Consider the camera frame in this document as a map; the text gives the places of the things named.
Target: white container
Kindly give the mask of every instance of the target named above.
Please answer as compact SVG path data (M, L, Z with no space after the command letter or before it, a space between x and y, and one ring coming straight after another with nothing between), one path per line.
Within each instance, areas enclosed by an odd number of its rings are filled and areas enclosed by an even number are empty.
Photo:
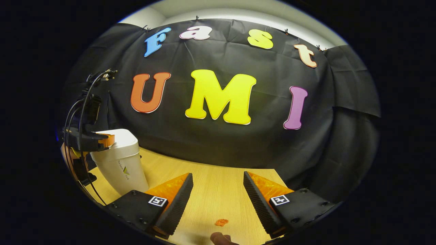
M96 133L115 135L115 143L109 150L91 152L92 160L109 184L120 195L131 190L146 192L149 187L141 165L138 139L126 129Z

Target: white bin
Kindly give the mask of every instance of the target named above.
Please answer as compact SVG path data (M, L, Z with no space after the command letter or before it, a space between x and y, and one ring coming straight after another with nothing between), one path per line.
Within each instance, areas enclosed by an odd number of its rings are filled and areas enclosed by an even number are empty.
M149 187L140 161L138 139L126 129L97 133L115 135L115 143L109 150L91 152L92 160L109 184L120 195L131 190L146 192Z

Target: table surface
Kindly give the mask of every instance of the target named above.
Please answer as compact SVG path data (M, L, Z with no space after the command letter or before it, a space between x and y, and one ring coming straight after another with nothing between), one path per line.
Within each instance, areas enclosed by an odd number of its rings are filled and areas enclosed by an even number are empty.
M167 157L140 148L141 164L150 188L185 173L192 173L194 187L180 223L168 239L177 245L213 245L209 237L213 232L230 235L240 245L260 245L271 240L265 232L243 186L243 173L250 171L286 186L274 169L244 169L221 167ZM97 176L95 189L106 203L120 195L102 176L98 168L90 173ZM100 201L91 186L88 192ZM228 223L216 226L218 219Z

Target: wrinkled fabric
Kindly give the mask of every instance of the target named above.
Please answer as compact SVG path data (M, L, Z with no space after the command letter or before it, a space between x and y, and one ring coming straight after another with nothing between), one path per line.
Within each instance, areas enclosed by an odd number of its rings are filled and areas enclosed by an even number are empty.
M192 26L213 30L206 40L180 39ZM161 48L144 57L144 41L170 27ZM251 46L251 29L272 35L274 46ZM314 52L316 68L305 65L294 44ZM91 73L116 69L116 79L102 82L93 93L102 98L97 123L89 130L124 128L145 149L194 162L242 168L275 169L289 188L311 188L325 199L341 200L368 170L378 144L371 120L380 117L377 92L369 72L348 46L319 51L312 44L272 27L240 20L183 21L146 32L116 24L79 58L69 75L61 106L60 125ZM204 119L185 116L195 80L191 72L212 70L224 89L236 74L256 78L249 102L249 125L213 120L204 103ZM154 74L169 72L162 100L152 113L130 104L133 77L147 73L143 101L152 98ZM284 129L290 112L291 86L305 89L298 130Z

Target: letter m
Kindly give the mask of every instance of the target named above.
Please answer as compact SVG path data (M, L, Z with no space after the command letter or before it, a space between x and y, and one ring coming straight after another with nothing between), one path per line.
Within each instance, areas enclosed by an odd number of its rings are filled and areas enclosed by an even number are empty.
M248 125L251 118L248 116L251 89L256 79L249 75L237 74L228 85L221 89L215 73L210 70L195 70L191 73L195 79L194 93L191 107L185 115L190 118L204 119L204 99L213 120L216 120L226 105L230 103L228 112L223 119L228 123Z

